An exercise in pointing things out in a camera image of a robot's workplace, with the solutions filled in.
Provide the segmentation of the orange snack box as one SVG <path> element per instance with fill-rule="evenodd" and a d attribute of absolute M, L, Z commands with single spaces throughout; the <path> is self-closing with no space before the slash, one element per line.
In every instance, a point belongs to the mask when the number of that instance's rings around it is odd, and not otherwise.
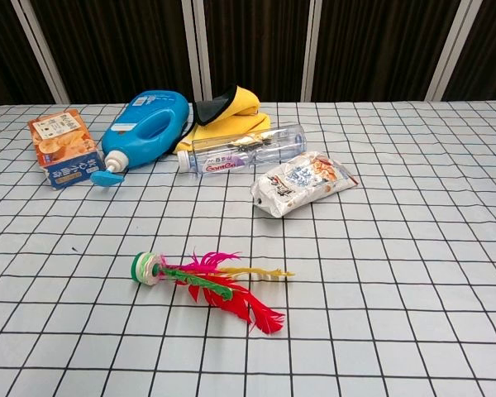
<path fill-rule="evenodd" d="M 28 127 L 38 164 L 52 189 L 86 181 L 104 169 L 103 154 L 78 110 L 38 117 Z"/>

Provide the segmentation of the white snack bag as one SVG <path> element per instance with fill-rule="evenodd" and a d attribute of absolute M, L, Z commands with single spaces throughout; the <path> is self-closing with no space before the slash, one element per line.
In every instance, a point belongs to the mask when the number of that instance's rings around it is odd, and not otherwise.
<path fill-rule="evenodd" d="M 254 205 L 275 218 L 296 208 L 354 188 L 358 180 L 340 162 L 307 151 L 275 166 L 250 187 Z"/>

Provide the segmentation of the clear plastic water bottle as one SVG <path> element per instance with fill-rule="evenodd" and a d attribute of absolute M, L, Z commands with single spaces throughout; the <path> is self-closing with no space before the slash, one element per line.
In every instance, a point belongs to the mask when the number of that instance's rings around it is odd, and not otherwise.
<path fill-rule="evenodd" d="M 299 125 L 194 141 L 177 153 L 179 172 L 201 175 L 290 160 L 306 150 Z"/>

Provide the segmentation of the white partition post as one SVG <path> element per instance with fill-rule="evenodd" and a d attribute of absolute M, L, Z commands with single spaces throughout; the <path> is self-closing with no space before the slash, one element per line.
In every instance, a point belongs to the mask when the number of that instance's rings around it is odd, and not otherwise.
<path fill-rule="evenodd" d="M 317 60 L 317 43 L 322 16 L 323 0 L 310 0 L 308 9 L 308 26 L 305 41 L 303 77 L 301 85 L 302 102 L 312 101 L 312 87 Z"/>
<path fill-rule="evenodd" d="M 180 1 L 184 18 L 193 98 L 195 101 L 211 100 L 213 94 L 204 1 Z"/>
<path fill-rule="evenodd" d="M 425 100 L 442 100 L 483 0 L 460 0 Z"/>
<path fill-rule="evenodd" d="M 36 16 L 31 0 L 10 0 L 21 24 L 41 73 L 58 104 L 71 104 L 60 72 Z"/>

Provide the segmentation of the blue pump detergent bottle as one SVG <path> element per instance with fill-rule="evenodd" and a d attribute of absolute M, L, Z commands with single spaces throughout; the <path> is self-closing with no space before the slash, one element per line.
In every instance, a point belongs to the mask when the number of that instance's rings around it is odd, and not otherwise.
<path fill-rule="evenodd" d="M 98 186 L 120 184 L 122 172 L 171 152 L 189 115 L 187 99 L 169 90 L 149 90 L 133 98 L 102 138 L 104 170 L 92 173 Z"/>

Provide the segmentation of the white grid tablecloth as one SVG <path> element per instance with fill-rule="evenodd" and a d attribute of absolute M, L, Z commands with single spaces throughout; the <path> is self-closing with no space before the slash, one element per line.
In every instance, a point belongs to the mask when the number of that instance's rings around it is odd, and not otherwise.
<path fill-rule="evenodd" d="M 496 397 L 496 102 L 266 103 L 358 185 L 273 218 L 264 173 L 166 157 L 103 189 L 52 189 L 0 107 L 0 397 Z M 140 252 L 292 272 L 235 281 L 267 335 L 131 278 Z"/>

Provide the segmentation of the yellow cloth with black trim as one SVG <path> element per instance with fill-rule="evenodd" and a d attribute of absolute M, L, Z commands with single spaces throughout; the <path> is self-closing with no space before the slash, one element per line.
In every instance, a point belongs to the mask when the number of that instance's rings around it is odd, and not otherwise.
<path fill-rule="evenodd" d="M 222 95 L 193 104 L 193 124 L 172 153 L 190 151 L 195 140 L 269 129 L 269 115 L 260 112 L 257 96 L 248 89 L 232 85 Z"/>

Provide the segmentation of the colourful feather shuttlecock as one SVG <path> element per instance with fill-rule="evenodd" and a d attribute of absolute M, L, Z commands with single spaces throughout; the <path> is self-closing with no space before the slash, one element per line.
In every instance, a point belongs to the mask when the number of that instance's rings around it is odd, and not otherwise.
<path fill-rule="evenodd" d="M 238 258 L 236 253 L 211 251 L 202 257 L 193 255 L 188 264 L 171 265 L 163 255 L 140 252 L 131 264 L 131 278 L 149 286 L 157 285 L 161 280 L 171 280 L 177 285 L 185 285 L 194 301 L 202 295 L 210 306 L 236 315 L 264 334 L 280 331 L 285 315 L 263 304 L 235 278 L 258 275 L 279 279 L 290 277 L 293 273 L 280 269 L 222 266 L 222 262 Z"/>

